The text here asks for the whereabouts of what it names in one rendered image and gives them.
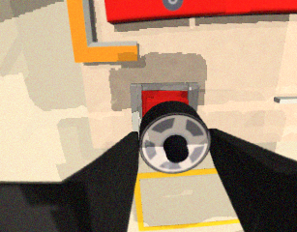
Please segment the black post on red stepped base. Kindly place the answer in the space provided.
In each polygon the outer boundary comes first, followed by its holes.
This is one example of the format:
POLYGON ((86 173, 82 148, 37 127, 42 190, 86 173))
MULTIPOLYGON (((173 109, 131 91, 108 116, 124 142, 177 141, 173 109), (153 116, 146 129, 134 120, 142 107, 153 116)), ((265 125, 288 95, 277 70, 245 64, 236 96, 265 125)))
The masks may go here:
MULTIPOLYGON (((142 118, 154 105, 161 102, 178 101, 189 104, 188 91, 141 91, 142 118)), ((172 163, 184 162, 190 155, 186 141, 181 135, 171 135, 164 144, 165 155, 172 163)))

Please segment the yellow rectangular outline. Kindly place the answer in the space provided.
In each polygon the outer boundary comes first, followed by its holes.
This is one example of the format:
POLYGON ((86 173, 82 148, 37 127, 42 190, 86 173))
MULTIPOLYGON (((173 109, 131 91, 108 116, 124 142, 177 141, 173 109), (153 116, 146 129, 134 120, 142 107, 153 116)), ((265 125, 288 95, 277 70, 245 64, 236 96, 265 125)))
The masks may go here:
POLYGON ((177 228, 185 228, 185 227, 214 226, 214 225, 229 224, 229 223, 240 223, 239 219, 236 218, 233 220, 206 221, 206 222, 192 223, 192 224, 162 225, 162 226, 147 226, 147 227, 143 226, 139 179, 141 179, 141 178, 157 178, 157 177, 173 177, 173 176, 188 176, 188 175, 204 175, 204 174, 217 174, 216 168, 192 169, 192 170, 189 170, 189 171, 186 171, 183 173, 178 173, 178 174, 167 174, 167 173, 162 173, 162 172, 137 173, 135 189, 134 189, 134 197, 135 197, 138 231, 169 230, 169 229, 177 229, 177 228))

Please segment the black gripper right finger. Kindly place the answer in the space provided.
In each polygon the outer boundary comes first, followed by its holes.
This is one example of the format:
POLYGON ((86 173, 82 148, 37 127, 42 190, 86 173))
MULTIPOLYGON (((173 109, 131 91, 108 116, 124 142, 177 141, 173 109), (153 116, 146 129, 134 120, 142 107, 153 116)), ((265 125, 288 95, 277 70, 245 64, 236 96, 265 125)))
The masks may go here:
POLYGON ((213 163, 244 232, 297 232, 297 160, 209 132, 213 163))

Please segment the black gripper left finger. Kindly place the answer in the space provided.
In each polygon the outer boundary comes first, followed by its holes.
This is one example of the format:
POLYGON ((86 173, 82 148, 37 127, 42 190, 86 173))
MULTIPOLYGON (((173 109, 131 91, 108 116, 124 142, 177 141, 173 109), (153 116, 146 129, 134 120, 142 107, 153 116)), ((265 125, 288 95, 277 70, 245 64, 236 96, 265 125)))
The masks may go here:
POLYGON ((138 142, 131 131, 61 182, 0 181, 0 232, 128 232, 138 142))

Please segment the black wheel with grey hub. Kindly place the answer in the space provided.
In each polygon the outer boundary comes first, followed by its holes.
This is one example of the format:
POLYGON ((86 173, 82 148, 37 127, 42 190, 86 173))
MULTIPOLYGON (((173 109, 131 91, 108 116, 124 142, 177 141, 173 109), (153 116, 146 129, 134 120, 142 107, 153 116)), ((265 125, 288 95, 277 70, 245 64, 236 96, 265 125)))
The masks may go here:
POLYGON ((202 118, 190 105, 181 101, 164 101, 151 107, 139 127, 139 153, 153 170, 167 174, 189 171, 207 156, 211 135, 202 118), (164 142, 171 135, 184 137, 189 157, 181 163, 170 162, 164 142))

